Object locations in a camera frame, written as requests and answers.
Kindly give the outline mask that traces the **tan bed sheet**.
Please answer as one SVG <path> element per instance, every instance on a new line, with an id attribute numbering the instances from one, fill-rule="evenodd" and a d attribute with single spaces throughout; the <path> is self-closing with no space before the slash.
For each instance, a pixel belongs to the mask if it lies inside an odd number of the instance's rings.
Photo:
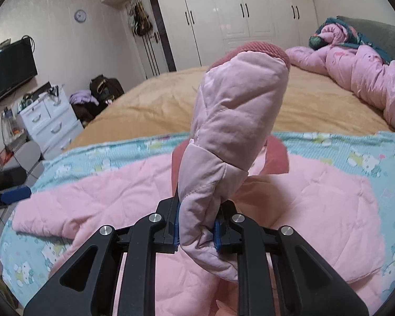
<path id="1" fill-rule="evenodd" d="M 189 68 L 142 82 L 101 112 L 68 148 L 188 132 L 205 71 Z M 293 66 L 274 129 L 366 136 L 390 127 L 381 112 L 330 78 Z"/>

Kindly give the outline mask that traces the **black backpack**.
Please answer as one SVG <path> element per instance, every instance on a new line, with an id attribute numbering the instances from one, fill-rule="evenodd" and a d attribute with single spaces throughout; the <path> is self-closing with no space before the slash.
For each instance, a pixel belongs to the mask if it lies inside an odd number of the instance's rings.
<path id="1" fill-rule="evenodd" d="M 114 101 L 125 93 L 119 80 L 107 78 L 104 75 L 99 75 L 91 80 L 90 91 L 99 103 Z"/>

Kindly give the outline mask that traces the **pink quilted jacket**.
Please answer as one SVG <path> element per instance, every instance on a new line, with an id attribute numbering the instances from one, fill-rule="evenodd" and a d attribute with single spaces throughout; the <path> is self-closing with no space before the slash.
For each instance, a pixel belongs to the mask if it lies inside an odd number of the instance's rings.
<path id="1" fill-rule="evenodd" d="M 288 85 L 290 59 L 252 41 L 214 63 L 197 90 L 190 137 L 153 156 L 19 203 L 15 232 L 62 237 L 71 246 L 50 277 L 103 225 L 121 229 L 180 197 L 180 251 L 156 263 L 157 315 L 231 315 L 237 261 L 215 249 L 220 205 L 234 200 L 262 223 L 296 226 L 367 305 L 381 304 L 385 241 L 367 178 L 321 161 L 289 156 L 271 136 Z"/>

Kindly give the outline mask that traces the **grey padded headboard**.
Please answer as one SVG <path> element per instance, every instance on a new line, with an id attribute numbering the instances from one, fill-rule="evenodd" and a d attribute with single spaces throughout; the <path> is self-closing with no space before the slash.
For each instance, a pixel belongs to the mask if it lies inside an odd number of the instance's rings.
<path id="1" fill-rule="evenodd" d="M 391 59 L 395 59 L 395 26 L 347 16 L 338 16 L 338 19 L 353 26 L 357 31 L 367 36 L 372 43 L 384 50 Z"/>

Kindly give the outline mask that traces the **white drawer chest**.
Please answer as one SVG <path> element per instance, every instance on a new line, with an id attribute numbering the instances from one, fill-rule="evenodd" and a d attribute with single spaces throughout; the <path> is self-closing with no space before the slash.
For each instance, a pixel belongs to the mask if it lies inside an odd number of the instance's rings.
<path id="1" fill-rule="evenodd" d="M 83 131 L 62 86 L 46 83 L 20 100 L 18 122 L 45 160 L 66 151 Z"/>

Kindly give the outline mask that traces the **blue hello kitty blanket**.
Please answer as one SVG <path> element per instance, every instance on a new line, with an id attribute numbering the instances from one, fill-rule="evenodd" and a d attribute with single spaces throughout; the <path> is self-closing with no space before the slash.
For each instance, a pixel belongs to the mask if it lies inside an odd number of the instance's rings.
<path id="1" fill-rule="evenodd" d="M 385 239 L 385 262 L 379 271 L 378 302 L 384 303 L 395 288 L 395 134 L 380 132 L 372 136 L 343 136 L 322 133 L 279 132 L 288 153 L 323 163 L 349 174 L 364 175 L 372 184 L 379 202 L 379 216 Z M 45 163 L 45 171 L 33 185 L 39 192 L 105 170 L 162 155 L 185 140 L 185 134 L 153 136 L 129 141 L 96 144 L 71 150 Z M 57 258 L 69 247 L 63 238 L 41 238 L 16 233 L 8 220 L 0 238 L 3 281 L 21 305 L 45 283 L 52 261 L 42 253 L 53 248 Z"/>

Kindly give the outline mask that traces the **white door with hangings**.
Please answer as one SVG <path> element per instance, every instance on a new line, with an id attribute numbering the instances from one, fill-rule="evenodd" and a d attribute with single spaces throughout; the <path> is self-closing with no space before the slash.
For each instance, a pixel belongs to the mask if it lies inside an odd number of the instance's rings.
<path id="1" fill-rule="evenodd" d="M 129 0 L 124 5 L 124 11 L 145 77 L 169 72 L 151 1 Z"/>

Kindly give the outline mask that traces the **pink crumpled duvet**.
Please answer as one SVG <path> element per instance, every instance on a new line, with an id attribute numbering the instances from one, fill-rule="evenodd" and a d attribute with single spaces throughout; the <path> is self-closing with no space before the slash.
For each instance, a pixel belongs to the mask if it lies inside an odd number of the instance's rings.
<path id="1" fill-rule="evenodd" d="M 346 91 L 382 111 L 395 129 L 395 59 L 344 21 L 328 18 L 308 46 L 285 50 L 292 65 L 330 77 Z"/>

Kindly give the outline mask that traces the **black television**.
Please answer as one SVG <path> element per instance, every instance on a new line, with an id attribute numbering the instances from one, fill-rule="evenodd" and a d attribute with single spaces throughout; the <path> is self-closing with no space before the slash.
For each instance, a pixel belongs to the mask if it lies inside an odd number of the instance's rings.
<path id="1" fill-rule="evenodd" d="M 0 49 L 0 102 L 38 74 L 31 38 Z"/>

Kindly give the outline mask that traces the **white wardrobe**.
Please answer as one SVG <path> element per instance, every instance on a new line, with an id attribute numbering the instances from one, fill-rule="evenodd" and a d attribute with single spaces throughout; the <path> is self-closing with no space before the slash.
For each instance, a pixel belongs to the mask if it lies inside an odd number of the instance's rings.
<path id="1" fill-rule="evenodd" d="M 126 0 L 101 0 L 121 4 Z M 177 70 L 208 66 L 249 41 L 305 45 L 318 27 L 313 0 L 157 0 Z"/>

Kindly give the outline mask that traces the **purple clothes pile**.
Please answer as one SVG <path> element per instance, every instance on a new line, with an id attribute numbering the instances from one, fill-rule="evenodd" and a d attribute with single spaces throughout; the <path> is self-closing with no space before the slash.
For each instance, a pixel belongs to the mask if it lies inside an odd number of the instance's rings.
<path id="1" fill-rule="evenodd" d="M 96 106 L 99 105 L 98 100 L 92 95 L 90 90 L 79 90 L 72 93 L 70 95 L 69 102 L 72 105 L 85 103 L 94 103 Z"/>

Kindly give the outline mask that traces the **round wall clock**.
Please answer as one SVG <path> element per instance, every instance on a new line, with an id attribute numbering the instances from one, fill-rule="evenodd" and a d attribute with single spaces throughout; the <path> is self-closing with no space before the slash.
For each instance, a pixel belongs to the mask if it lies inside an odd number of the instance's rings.
<path id="1" fill-rule="evenodd" d="M 74 19 L 77 23 L 84 23 L 87 19 L 87 14 L 84 10 L 78 9 L 74 14 Z"/>

